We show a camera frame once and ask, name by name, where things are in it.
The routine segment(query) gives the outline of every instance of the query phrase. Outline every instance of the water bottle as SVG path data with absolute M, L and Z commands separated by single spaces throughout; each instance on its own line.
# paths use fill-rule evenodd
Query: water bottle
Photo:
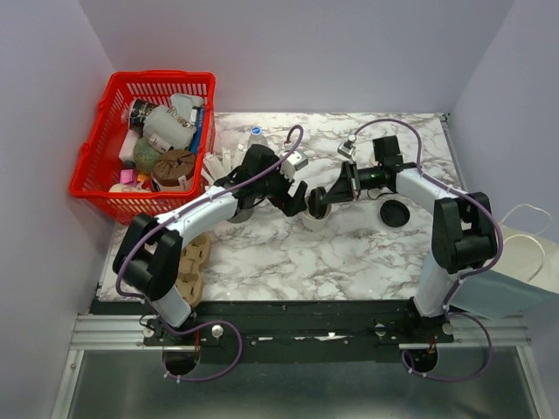
M 261 144 L 263 146 L 268 147 L 268 140 L 265 138 L 264 134 L 262 133 L 262 128 L 260 127 L 251 128 L 251 136 L 248 137 L 248 147 L 250 147 L 252 144 Z

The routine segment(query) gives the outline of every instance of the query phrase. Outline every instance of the white bag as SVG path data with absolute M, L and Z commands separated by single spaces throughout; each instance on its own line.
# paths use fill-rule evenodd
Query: white bag
M 497 265 L 466 279 L 452 306 L 499 319 L 559 297 L 559 245 L 539 236 L 551 223 L 535 234 L 502 225 L 521 206 L 526 204 L 515 207 L 501 220 L 505 244 Z

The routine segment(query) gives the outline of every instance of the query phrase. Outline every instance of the marble countertop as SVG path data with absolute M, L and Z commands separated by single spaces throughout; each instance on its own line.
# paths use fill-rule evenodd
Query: marble countertop
M 321 185 L 329 189 L 343 161 L 336 153 L 340 140 L 361 124 L 382 117 L 414 126 L 424 142 L 426 171 L 459 186 L 443 128 L 434 114 L 218 113 L 216 152 L 222 146 L 247 142 L 255 125 L 263 128 L 270 147 L 279 151 L 289 128 L 301 124 L 307 133 L 300 149 L 309 164 L 296 179 L 307 182 L 309 190 Z M 371 140 L 392 134 L 398 136 L 404 160 L 415 161 L 418 146 L 413 134 L 405 127 L 382 123 L 359 135 L 360 167 L 370 166 Z M 387 227 L 378 216 L 380 205 L 391 198 L 410 209 L 411 219 L 401 229 Z M 358 201 L 334 205 L 326 228 L 313 233 L 298 216 L 287 218 L 263 203 L 246 223 L 222 222 L 210 232 L 213 246 L 203 270 L 203 299 L 407 299 L 415 293 L 430 248 L 431 222 L 431 215 L 408 199 L 386 196 L 372 201 L 362 193 Z M 116 293 L 116 275 L 110 269 L 125 232 L 126 227 L 116 226 L 100 278 L 102 301 L 126 299 Z

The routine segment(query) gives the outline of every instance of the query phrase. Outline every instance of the lavender wall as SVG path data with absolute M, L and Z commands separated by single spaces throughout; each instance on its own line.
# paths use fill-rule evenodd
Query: lavender wall
M 109 222 L 66 188 L 112 66 L 73 0 L 0 16 L 0 416 L 50 417 Z
M 79 0 L 117 70 L 214 72 L 220 111 L 448 112 L 513 0 Z
M 559 2 L 516 0 L 454 107 L 450 130 L 470 190 L 486 191 L 501 216 L 517 203 L 551 212 L 559 242 Z M 513 221 L 539 230 L 533 212 Z M 537 367 L 559 417 L 559 305 L 526 313 Z

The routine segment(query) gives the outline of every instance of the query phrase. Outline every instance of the red plastic basket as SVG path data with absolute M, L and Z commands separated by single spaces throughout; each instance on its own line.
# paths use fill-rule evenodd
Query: red plastic basket
M 151 216 L 173 210 L 200 196 L 202 160 L 213 150 L 215 122 L 213 92 L 216 79 L 209 72 L 154 70 L 147 72 L 116 72 L 108 82 L 97 106 L 97 117 L 89 139 L 81 146 L 79 159 L 70 182 L 70 194 L 85 198 L 120 223 L 128 224 L 134 216 L 145 212 Z M 187 192 L 109 193 L 119 181 L 122 163 L 118 158 L 128 123 L 122 112 L 134 99 L 170 106 L 173 93 L 204 97 L 205 117 L 198 149 L 197 166 L 191 190 Z

